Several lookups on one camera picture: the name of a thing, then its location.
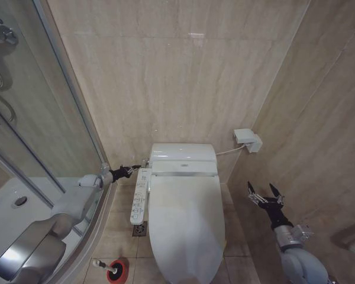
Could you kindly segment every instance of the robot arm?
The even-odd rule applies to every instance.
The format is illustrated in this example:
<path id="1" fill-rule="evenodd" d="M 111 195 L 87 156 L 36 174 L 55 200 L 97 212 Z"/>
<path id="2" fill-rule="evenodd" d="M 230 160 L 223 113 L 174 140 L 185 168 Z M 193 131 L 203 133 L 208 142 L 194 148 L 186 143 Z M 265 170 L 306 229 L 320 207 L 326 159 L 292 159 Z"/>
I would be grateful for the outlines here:
<path id="1" fill-rule="evenodd" d="M 31 223 L 0 257 L 0 277 L 16 284 L 38 284 L 55 270 L 66 250 L 62 242 L 80 223 L 95 195 L 119 178 L 129 178 L 141 166 L 109 170 L 103 164 L 100 175 L 86 175 L 54 204 L 51 217 Z"/>
<path id="2" fill-rule="evenodd" d="M 271 229 L 275 232 L 279 254 L 285 275 L 293 284 L 328 284 L 331 283 L 324 265 L 311 253 L 304 250 L 304 241 L 312 235 L 308 226 L 293 224 L 282 212 L 283 196 L 270 184 L 274 198 L 262 197 L 255 193 L 250 182 L 248 197 L 260 208 L 266 210 Z"/>

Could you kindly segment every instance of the power cord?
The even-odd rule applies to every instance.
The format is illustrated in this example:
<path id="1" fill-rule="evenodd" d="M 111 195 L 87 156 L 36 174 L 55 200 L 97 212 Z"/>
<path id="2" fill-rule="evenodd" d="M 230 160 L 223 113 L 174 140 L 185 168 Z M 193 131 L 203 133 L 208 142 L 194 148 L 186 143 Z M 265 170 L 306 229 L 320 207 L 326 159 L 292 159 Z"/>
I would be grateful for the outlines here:
<path id="1" fill-rule="evenodd" d="M 230 152 L 233 152 L 233 151 L 237 151 L 237 150 L 240 150 L 242 148 L 245 148 L 245 146 L 247 146 L 248 144 L 243 144 L 241 147 L 239 148 L 235 148 L 235 149 L 231 149 L 229 151 L 225 151 L 225 152 L 219 152 L 219 153 L 216 153 L 215 155 L 216 156 L 219 156 L 219 155 L 222 155 L 222 154 L 226 154 L 226 153 L 230 153 Z"/>

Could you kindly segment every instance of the toilet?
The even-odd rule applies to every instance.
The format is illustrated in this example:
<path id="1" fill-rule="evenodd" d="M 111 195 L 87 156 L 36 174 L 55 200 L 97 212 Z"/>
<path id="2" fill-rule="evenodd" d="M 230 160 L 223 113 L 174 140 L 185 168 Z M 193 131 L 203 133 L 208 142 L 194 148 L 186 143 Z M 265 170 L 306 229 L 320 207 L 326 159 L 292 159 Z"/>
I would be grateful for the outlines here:
<path id="1" fill-rule="evenodd" d="M 217 158 L 210 144 L 153 144 L 149 233 L 170 283 L 210 283 L 222 260 L 225 224 Z"/>

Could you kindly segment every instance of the floor tile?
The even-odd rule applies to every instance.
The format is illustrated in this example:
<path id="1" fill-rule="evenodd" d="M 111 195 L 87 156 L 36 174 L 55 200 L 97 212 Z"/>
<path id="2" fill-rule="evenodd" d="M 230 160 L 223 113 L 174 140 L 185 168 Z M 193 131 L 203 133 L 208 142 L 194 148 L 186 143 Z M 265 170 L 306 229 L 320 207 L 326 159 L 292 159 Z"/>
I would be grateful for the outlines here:
<path id="1" fill-rule="evenodd" d="M 76 276 L 75 280 L 72 282 L 72 284 L 83 284 L 84 283 L 84 278 L 85 275 L 87 274 L 87 270 L 89 267 L 89 262 L 91 258 L 86 262 L 86 264 L 83 266 L 82 270 L 79 272 L 79 274 Z"/>
<path id="2" fill-rule="evenodd" d="M 249 257 L 225 257 L 230 283 L 260 284 L 253 259 Z"/>
<path id="3" fill-rule="evenodd" d="M 225 259 L 222 260 L 220 267 L 218 268 L 217 274 L 214 276 L 214 279 L 211 284 L 230 284 Z"/>
<path id="4" fill-rule="evenodd" d="M 231 198 L 230 191 L 226 183 L 221 183 L 221 196 L 222 196 L 222 205 L 224 211 L 235 211 L 233 199 Z"/>
<path id="5" fill-rule="evenodd" d="M 102 262 L 105 262 L 107 265 L 111 264 L 115 259 L 100 259 Z M 126 284 L 132 284 L 134 271 L 135 271 L 135 259 L 123 259 L 127 263 L 128 267 L 128 279 Z M 108 284 L 106 271 L 101 268 L 93 266 L 92 262 L 89 265 L 87 275 L 85 277 L 84 284 Z"/>
<path id="6" fill-rule="evenodd" d="M 133 284 L 167 283 L 154 258 L 137 259 Z"/>
<path id="7" fill-rule="evenodd" d="M 225 211 L 226 248 L 224 256 L 249 256 L 250 250 L 237 212 Z"/>
<path id="8" fill-rule="evenodd" d="M 137 257 L 154 257 L 150 243 L 149 229 L 147 229 L 145 237 L 139 237 Z"/>
<path id="9" fill-rule="evenodd" d="M 129 212 L 110 212 L 104 232 L 92 257 L 135 257 L 138 237 L 132 237 L 133 226 Z"/>
<path id="10" fill-rule="evenodd" d="M 131 211 L 134 191 L 135 185 L 118 185 L 114 195 L 111 212 Z"/>

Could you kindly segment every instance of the shower enclosure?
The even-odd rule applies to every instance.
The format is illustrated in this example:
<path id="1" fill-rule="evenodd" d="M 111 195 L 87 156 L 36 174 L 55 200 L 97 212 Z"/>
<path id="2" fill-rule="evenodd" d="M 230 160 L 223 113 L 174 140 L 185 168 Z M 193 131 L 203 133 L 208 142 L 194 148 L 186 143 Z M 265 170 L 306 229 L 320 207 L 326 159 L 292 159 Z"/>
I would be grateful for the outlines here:
<path id="1" fill-rule="evenodd" d="M 64 52 L 46 1 L 0 0 L 0 256 L 105 161 Z M 63 240 L 66 253 L 48 282 L 79 265 L 107 193 Z"/>

